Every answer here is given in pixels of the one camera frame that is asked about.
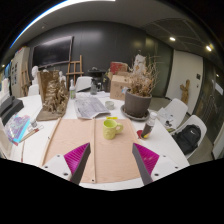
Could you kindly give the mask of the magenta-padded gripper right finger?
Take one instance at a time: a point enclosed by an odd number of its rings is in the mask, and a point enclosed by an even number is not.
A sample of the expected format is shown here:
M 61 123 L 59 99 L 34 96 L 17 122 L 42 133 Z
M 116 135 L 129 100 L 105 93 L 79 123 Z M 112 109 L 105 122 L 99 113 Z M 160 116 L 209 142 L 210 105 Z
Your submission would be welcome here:
M 132 153 L 144 185 L 150 184 L 180 169 L 180 166 L 167 155 L 159 155 L 137 143 L 133 144 Z

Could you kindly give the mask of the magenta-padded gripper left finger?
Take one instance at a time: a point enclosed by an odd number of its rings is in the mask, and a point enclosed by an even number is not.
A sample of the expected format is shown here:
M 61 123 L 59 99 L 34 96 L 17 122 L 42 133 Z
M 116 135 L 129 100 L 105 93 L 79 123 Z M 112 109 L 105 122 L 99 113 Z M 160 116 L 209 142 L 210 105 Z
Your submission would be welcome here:
M 42 169 L 78 185 L 90 152 L 90 144 L 83 144 L 65 155 L 55 155 L 42 166 Z

